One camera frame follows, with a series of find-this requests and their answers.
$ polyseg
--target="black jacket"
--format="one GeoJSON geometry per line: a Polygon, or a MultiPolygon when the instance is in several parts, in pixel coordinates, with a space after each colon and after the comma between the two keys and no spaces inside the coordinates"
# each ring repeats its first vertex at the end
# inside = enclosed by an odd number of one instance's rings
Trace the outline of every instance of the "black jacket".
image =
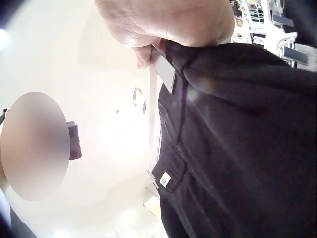
{"type": "Polygon", "coordinates": [[[166,53],[152,173],[168,236],[316,237],[316,74],[250,44],[166,53]]]}

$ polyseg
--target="bright light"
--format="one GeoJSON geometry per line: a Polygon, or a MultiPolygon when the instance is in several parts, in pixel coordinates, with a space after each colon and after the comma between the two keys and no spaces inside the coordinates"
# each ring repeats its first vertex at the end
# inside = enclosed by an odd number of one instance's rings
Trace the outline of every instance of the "bright light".
{"type": "Polygon", "coordinates": [[[0,50],[3,50],[9,41],[8,33],[0,29],[0,50]]]}
{"type": "Polygon", "coordinates": [[[59,230],[55,233],[53,238],[71,238],[71,235],[68,231],[65,230],[59,230]]]}
{"type": "Polygon", "coordinates": [[[124,224],[129,224],[135,221],[136,219],[136,212],[134,209],[129,209],[125,211],[121,216],[122,222],[124,224]]]}

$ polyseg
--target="ceiling light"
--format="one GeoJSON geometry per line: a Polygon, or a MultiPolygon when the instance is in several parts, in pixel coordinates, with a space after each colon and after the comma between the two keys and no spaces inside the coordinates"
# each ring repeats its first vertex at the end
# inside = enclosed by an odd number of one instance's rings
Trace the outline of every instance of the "ceiling light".
{"type": "Polygon", "coordinates": [[[65,230],[59,230],[55,233],[53,238],[71,238],[71,235],[68,231],[65,230]]]}
{"type": "Polygon", "coordinates": [[[136,212],[134,209],[129,209],[127,211],[125,211],[122,215],[121,215],[121,219],[122,222],[124,224],[128,224],[131,222],[134,222],[136,219],[136,212]]]}

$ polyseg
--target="hand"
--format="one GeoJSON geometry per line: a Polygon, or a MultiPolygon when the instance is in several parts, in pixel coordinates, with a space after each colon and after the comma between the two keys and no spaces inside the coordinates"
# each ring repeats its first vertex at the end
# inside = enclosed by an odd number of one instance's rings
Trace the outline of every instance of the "hand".
{"type": "Polygon", "coordinates": [[[184,46],[229,41],[234,14],[228,0],[94,0],[109,32],[131,46],[137,67],[150,65],[151,44],[158,38],[184,46]]]}

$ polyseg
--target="white chair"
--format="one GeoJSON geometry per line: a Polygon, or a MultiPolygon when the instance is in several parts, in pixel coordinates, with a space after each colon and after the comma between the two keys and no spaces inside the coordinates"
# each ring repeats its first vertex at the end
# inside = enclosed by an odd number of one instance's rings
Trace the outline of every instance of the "white chair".
{"type": "Polygon", "coordinates": [[[242,9],[242,26],[236,26],[231,42],[252,44],[253,34],[265,35],[263,11],[259,4],[250,9],[246,0],[237,0],[242,9]]]}

